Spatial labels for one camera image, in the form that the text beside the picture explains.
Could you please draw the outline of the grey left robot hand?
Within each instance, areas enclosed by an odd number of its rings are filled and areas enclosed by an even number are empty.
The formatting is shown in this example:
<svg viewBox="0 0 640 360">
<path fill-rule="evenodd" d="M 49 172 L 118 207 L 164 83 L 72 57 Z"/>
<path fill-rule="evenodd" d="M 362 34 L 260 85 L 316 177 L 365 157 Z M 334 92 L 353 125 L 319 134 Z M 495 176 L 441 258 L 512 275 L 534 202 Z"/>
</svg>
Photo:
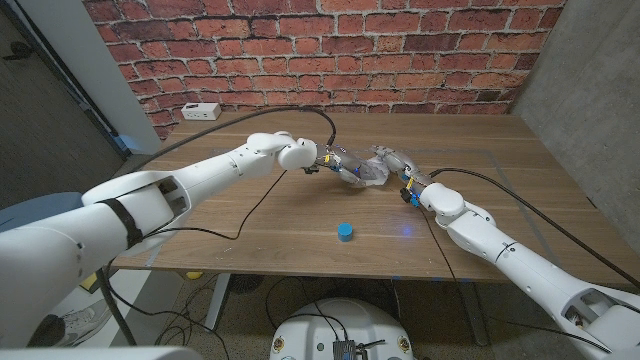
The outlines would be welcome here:
<svg viewBox="0 0 640 360">
<path fill-rule="evenodd" d="M 382 173 L 370 162 L 348 153 L 339 146 L 317 145 L 315 165 L 327 167 L 354 187 L 376 185 Z"/>
</svg>

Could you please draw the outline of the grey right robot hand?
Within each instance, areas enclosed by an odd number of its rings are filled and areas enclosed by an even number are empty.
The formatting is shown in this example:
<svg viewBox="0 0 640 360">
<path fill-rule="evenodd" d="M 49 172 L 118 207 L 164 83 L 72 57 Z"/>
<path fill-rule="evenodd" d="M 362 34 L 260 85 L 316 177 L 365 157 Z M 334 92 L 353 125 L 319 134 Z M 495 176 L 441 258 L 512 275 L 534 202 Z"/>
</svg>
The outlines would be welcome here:
<svg viewBox="0 0 640 360">
<path fill-rule="evenodd" d="M 419 207 L 422 192 L 433 183 L 431 177 L 423 173 L 413 160 L 402 152 L 377 145 L 374 145 L 372 150 L 388 170 L 395 173 L 404 183 L 404 187 L 400 190 L 402 199 L 406 203 Z"/>
</svg>

